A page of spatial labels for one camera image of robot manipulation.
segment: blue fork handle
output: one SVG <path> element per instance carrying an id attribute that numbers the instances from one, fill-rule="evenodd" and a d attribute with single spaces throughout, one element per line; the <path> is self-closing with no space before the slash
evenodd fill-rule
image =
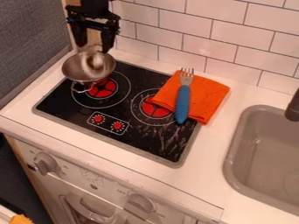
<path id="1" fill-rule="evenodd" d="M 175 117 L 179 124 L 184 123 L 189 115 L 189 104 L 190 104 L 190 88 L 189 86 L 183 85 L 178 90 L 177 106 Z"/>

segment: stove control knob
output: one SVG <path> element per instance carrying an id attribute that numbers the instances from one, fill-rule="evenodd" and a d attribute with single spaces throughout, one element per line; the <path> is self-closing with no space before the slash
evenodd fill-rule
<path id="1" fill-rule="evenodd" d="M 135 193 L 129 196 L 124 209 L 142 220 L 147 220 L 155 210 L 149 199 Z"/>
<path id="2" fill-rule="evenodd" d="M 34 164 L 38 167 L 41 175 L 45 176 L 48 172 L 57 172 L 59 165 L 49 154 L 39 152 L 34 158 Z"/>

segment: red burner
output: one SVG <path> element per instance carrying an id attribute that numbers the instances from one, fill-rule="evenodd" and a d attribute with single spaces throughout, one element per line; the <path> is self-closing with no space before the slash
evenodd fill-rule
<path id="1" fill-rule="evenodd" d="M 143 113 L 153 118 L 164 118 L 168 116 L 171 113 L 171 111 L 166 108 L 161 108 L 160 106 L 154 104 L 153 98 L 154 96 L 150 96 L 143 100 Z"/>
<path id="2" fill-rule="evenodd" d="M 110 79 L 99 80 L 94 87 L 88 91 L 92 97 L 101 99 L 111 96 L 116 91 L 116 82 Z"/>
<path id="3" fill-rule="evenodd" d="M 100 123 L 103 119 L 104 119 L 104 118 L 103 118 L 102 115 L 97 115 L 97 116 L 94 117 L 94 120 L 95 120 L 96 122 L 98 122 L 98 123 Z"/>
<path id="4" fill-rule="evenodd" d="M 115 122 L 115 123 L 113 124 L 113 128 L 114 128 L 115 130 L 119 130 L 119 129 L 121 129 L 121 128 L 122 128 L 122 123 L 121 123 L 121 122 Z"/>

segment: pan handle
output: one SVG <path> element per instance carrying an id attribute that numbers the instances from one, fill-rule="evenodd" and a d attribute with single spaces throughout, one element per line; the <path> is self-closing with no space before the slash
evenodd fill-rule
<path id="1" fill-rule="evenodd" d="M 75 88 L 76 83 L 78 83 L 78 82 L 77 82 L 77 81 L 73 81 L 71 89 L 72 89 L 73 91 L 75 91 L 76 93 L 78 93 L 78 94 L 86 93 L 86 92 L 92 90 L 93 87 L 94 87 L 94 82 L 93 82 L 93 83 L 90 85 L 89 88 L 85 88 L 85 85 L 84 85 L 84 90 L 78 90 L 78 89 Z"/>

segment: small pan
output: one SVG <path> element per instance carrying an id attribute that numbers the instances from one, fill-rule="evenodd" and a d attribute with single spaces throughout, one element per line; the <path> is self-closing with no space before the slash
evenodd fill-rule
<path id="1" fill-rule="evenodd" d="M 94 67 L 91 63 L 95 54 L 102 59 L 101 67 Z M 81 94 L 91 90 L 96 81 L 108 77 L 115 70 L 115 65 L 114 57 L 108 53 L 80 52 L 65 61 L 62 73 L 73 81 L 72 90 Z M 83 90 L 75 87 L 78 83 L 84 86 Z"/>

